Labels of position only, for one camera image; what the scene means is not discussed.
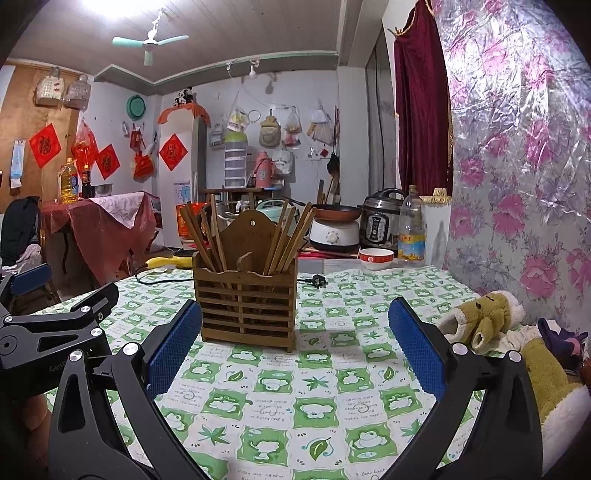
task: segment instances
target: tablecloth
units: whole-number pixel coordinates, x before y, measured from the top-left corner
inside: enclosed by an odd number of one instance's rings
[[[156,272],[147,280],[190,278]],[[299,285],[297,351],[203,343],[198,338],[160,412],[215,480],[378,480],[434,404],[387,326],[404,296],[426,322],[476,295],[434,267],[327,275],[326,288]],[[103,322],[113,351],[169,322],[191,282],[119,282],[119,304]],[[73,299],[47,312],[66,311]],[[116,392],[108,392],[132,455],[147,463]],[[55,392],[49,394],[50,402]],[[443,463],[457,457],[482,401],[474,393]]]
[[[46,235],[58,232],[68,222],[82,258],[101,285],[115,278],[129,250],[143,255],[156,230],[152,204],[145,194],[132,229],[90,200],[42,206],[41,228]]]

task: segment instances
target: red curtain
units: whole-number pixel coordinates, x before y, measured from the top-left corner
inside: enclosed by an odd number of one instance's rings
[[[396,110],[400,120],[398,169],[402,189],[452,194],[453,159],[447,70],[429,0],[418,0],[394,42]]]

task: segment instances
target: refrigerator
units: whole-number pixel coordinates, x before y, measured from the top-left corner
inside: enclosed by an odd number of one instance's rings
[[[175,110],[169,114],[168,121],[160,125],[159,150],[174,134],[187,149],[187,154],[172,171],[162,156],[158,156],[158,196],[164,245],[180,248],[177,205],[206,201],[202,191],[206,188],[207,124],[201,117],[194,118],[190,110]]]

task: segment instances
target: ceiling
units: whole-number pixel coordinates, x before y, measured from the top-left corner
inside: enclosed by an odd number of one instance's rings
[[[188,70],[278,52],[336,52],[341,0],[49,0],[11,57],[95,75],[115,64],[158,82]],[[142,5],[100,10],[101,5]],[[141,49],[114,47],[113,37],[144,40],[165,13],[156,40],[189,35],[157,47],[145,67]]]

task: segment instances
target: blue gripper pad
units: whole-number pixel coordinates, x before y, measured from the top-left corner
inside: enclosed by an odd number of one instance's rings
[[[423,331],[424,327],[437,327],[423,323],[402,297],[390,304],[388,321],[423,390],[441,400],[447,389],[445,366],[433,343]],[[439,330],[436,333],[445,340]]]
[[[159,341],[153,352],[148,355],[144,378],[149,398],[154,399],[157,395],[168,391],[189,349],[199,335],[202,323],[201,305],[188,300],[168,325],[156,327],[146,338],[144,343],[148,342],[152,335],[160,340],[158,336],[162,335],[162,329],[168,329],[164,339]],[[149,348],[144,348],[144,351],[148,353]]]

